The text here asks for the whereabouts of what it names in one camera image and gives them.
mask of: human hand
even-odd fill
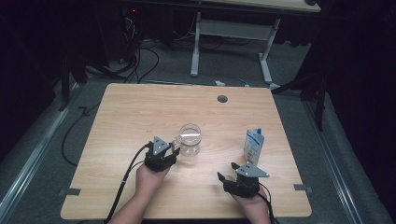
[[[169,170],[170,167],[161,172],[154,172],[151,171],[145,164],[142,164],[136,170],[136,191],[134,195],[151,199],[151,197],[160,187]]]
[[[260,195],[267,198],[264,189],[260,186]],[[237,203],[242,207],[245,216],[252,224],[269,224],[270,218],[268,217],[268,205],[259,196],[255,195],[252,198],[242,198],[231,194]]]

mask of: table top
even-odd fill
[[[234,4],[247,7],[268,7],[302,12],[320,12],[318,4],[309,6],[305,0],[203,0],[203,2]]]
[[[219,95],[228,102],[220,103]],[[265,137],[258,167],[272,195],[276,217],[307,217],[311,207],[272,93],[265,88],[110,84],[92,125],[67,195],[65,219],[105,219],[120,182],[139,148],[154,136],[172,142],[187,123],[202,130],[200,152],[177,156],[145,218],[239,218],[239,205],[223,191],[217,172],[235,179],[231,162],[245,163],[248,129]],[[145,157],[143,151],[136,161]],[[120,209],[134,194],[132,170],[120,198]]]

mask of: table hole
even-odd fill
[[[221,103],[226,103],[228,101],[228,98],[225,95],[220,95],[218,96],[218,101]]]

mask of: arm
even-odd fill
[[[266,197],[262,186],[260,186],[259,193]],[[241,205],[247,219],[252,224],[270,224],[267,203],[260,196],[256,195],[253,198],[241,198],[233,194],[231,196]]]
[[[136,171],[136,190],[134,196],[120,209],[108,223],[141,223],[149,202],[160,187],[169,169],[153,172],[145,164]]]

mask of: clear glass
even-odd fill
[[[191,157],[199,153],[201,138],[201,129],[196,124],[186,124],[180,129],[173,145],[174,148],[180,145],[181,155]]]

